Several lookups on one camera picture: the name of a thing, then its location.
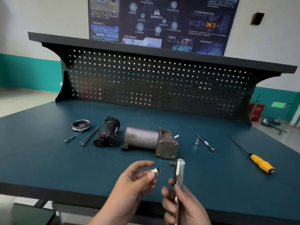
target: green exit sign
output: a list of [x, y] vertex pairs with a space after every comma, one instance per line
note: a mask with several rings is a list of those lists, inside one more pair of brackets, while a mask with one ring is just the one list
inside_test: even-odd
[[285, 103], [283, 102], [273, 102], [272, 107], [284, 108]]

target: floor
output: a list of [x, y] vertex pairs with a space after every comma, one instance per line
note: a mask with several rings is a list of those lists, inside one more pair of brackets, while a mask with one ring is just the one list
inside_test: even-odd
[[[0, 117], [54, 101], [56, 97], [57, 93], [45, 91], [0, 88]], [[300, 129], [282, 124], [279, 128], [288, 133], [279, 135], [278, 130], [262, 126], [260, 122], [253, 122], [253, 127], [300, 153]], [[8, 221], [13, 203], [34, 205], [37, 201], [38, 199], [0, 195], [0, 224]], [[51, 203], [47, 202], [44, 208], [52, 209]]]

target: hand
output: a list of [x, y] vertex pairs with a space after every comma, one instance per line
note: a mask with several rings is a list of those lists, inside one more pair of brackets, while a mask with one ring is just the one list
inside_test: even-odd
[[88, 225], [126, 225], [134, 216], [141, 199], [156, 185], [155, 173], [139, 169], [153, 161], [137, 161], [119, 177], [106, 203]]
[[[197, 198], [182, 185], [182, 190], [175, 184], [175, 180], [170, 178], [169, 184], [174, 186], [177, 198], [180, 201], [178, 220], [180, 225], [211, 225], [207, 212]], [[174, 203], [174, 193], [172, 190], [163, 187], [161, 193], [164, 196], [163, 207], [168, 211], [165, 213], [167, 225], [175, 224], [177, 205]]]

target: poster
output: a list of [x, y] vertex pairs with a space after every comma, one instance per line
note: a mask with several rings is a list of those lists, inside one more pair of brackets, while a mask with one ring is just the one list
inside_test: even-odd
[[88, 0], [92, 40], [223, 56], [239, 0]]

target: right hand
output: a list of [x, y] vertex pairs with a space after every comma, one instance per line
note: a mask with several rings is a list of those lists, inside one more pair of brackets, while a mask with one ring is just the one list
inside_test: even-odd
[[[182, 190], [175, 184], [175, 180], [170, 178], [169, 184], [174, 186], [175, 194], [180, 201], [178, 220], [180, 225], [211, 225], [207, 212], [197, 198], [182, 185]], [[167, 210], [165, 221], [167, 225], [175, 224], [177, 205], [174, 203], [173, 190], [163, 187], [161, 193], [164, 196], [163, 207]]]

